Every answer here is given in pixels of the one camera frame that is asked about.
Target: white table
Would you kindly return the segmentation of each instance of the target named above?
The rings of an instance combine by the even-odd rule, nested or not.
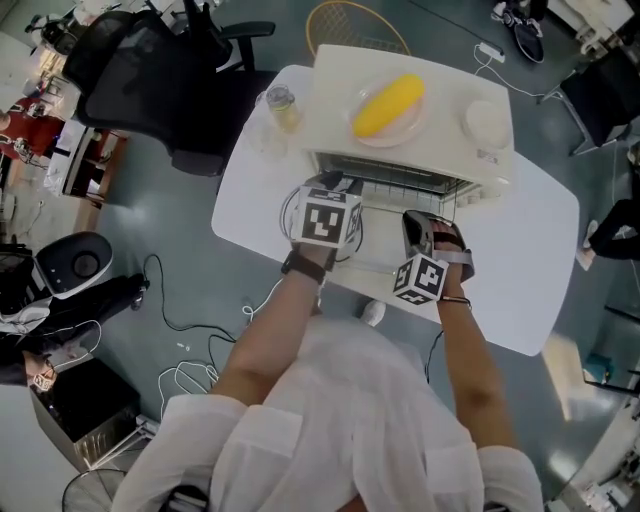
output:
[[[274,83],[286,84],[304,111],[311,68],[288,66]],[[251,118],[270,119],[263,101]],[[256,153],[243,133],[231,155],[216,200],[211,227],[216,235],[277,261],[289,242],[279,228],[288,193],[314,174],[306,155],[288,138],[279,161]],[[516,155],[512,192],[502,199],[459,208],[456,224],[473,250],[476,275],[464,283],[473,313],[486,338],[526,355],[542,350],[569,284],[578,235],[578,201],[546,172]],[[439,323],[434,303],[413,306],[396,299],[394,277],[372,270],[396,268],[406,259],[400,217],[365,208],[360,251],[329,279]]]

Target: desk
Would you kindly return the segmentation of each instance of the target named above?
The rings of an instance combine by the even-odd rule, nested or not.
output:
[[[100,141],[93,140],[96,132],[102,135]],[[75,120],[67,121],[56,147],[68,151],[69,156],[52,155],[45,175],[45,188],[57,196],[87,197],[102,203],[126,142],[127,139],[120,134],[87,128]],[[105,152],[111,152],[111,158],[101,164],[100,156]],[[103,171],[101,178],[94,180],[99,183],[97,189],[90,186],[96,169]]]
[[[29,79],[23,92],[31,95],[37,84],[45,82],[47,86],[40,99],[48,105],[47,114],[67,120],[76,111],[80,91],[62,78],[65,60],[65,57],[39,46],[27,62]]]
[[[286,84],[301,110],[312,83],[311,68],[288,66],[274,83]],[[269,119],[262,100],[251,118]],[[314,174],[308,157],[288,137],[287,155],[265,160],[240,135],[227,165],[211,227],[216,235],[277,261],[290,250],[279,228],[280,207],[295,187]],[[569,284],[578,237],[578,201],[546,172],[515,157],[513,187],[502,199],[481,202],[456,213],[476,275],[464,283],[473,313],[486,338],[505,348],[536,355],[556,321]],[[439,323],[434,303],[413,306],[396,299],[394,278],[372,271],[380,262],[397,268],[406,260],[400,216],[365,208],[364,243],[329,279]]]

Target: power strip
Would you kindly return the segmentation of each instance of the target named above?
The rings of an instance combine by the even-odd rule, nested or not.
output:
[[[500,53],[498,50],[496,50],[492,46],[489,46],[487,43],[480,43],[478,50],[480,50],[485,55],[488,55],[493,60],[497,60],[501,64],[504,64],[506,55],[504,53]]]

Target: white box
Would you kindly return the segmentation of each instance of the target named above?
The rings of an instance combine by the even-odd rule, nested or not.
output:
[[[396,271],[393,294],[416,306],[439,300],[449,264],[416,254]]]
[[[341,249],[358,231],[361,208],[360,196],[302,186],[291,239]]]

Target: white plate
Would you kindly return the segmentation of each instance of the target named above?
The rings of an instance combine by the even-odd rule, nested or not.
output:
[[[347,111],[347,121],[353,133],[353,120],[360,113],[362,108],[387,85],[393,82],[404,72],[385,74],[377,76],[366,85],[361,87],[352,97]],[[411,105],[401,116],[398,116],[391,123],[372,137],[356,137],[360,142],[375,148],[389,148],[398,146],[415,137],[424,128],[427,118],[427,98],[426,93]]]

